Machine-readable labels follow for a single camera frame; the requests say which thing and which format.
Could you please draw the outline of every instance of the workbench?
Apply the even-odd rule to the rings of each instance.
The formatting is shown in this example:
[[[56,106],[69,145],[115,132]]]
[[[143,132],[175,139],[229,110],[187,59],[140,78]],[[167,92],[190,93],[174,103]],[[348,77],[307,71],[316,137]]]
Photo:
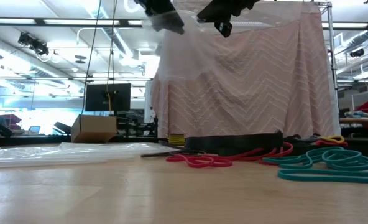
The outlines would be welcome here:
[[[0,169],[0,224],[368,223],[368,184],[292,182],[277,169],[161,157]]]

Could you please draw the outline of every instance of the pink cloth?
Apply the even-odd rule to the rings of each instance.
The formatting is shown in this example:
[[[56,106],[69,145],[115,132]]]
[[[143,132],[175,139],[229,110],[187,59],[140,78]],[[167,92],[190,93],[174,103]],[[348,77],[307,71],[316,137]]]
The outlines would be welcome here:
[[[333,134],[320,13],[227,39],[214,35],[212,41],[215,63],[195,79],[166,80],[164,69],[158,70],[151,94],[160,137]],[[181,58],[191,53],[171,49],[170,60],[191,60]]]

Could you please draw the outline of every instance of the wooden table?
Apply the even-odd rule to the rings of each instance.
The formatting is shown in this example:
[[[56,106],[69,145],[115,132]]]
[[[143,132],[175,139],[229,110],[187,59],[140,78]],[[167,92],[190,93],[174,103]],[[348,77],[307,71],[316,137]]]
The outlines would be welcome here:
[[[368,184],[291,182],[254,162],[162,158],[0,169],[0,224],[368,223]]]

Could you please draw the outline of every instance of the black monitor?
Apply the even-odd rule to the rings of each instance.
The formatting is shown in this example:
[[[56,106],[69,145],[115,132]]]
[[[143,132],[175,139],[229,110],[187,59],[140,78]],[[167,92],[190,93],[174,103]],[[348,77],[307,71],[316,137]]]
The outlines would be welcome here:
[[[86,111],[109,111],[108,93],[112,111],[130,110],[131,84],[87,85]]]

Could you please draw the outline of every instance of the metal pole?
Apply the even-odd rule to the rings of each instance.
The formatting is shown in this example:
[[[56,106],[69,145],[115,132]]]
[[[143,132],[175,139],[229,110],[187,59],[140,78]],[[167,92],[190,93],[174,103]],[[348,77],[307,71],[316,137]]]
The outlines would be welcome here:
[[[329,22],[329,41],[331,45],[331,69],[333,75],[333,83],[334,83],[334,90],[336,92],[336,104],[339,108],[339,99],[338,99],[338,76],[336,74],[336,57],[334,55],[334,33],[333,33],[333,18],[332,18],[332,3],[329,2],[328,4],[328,22]]]

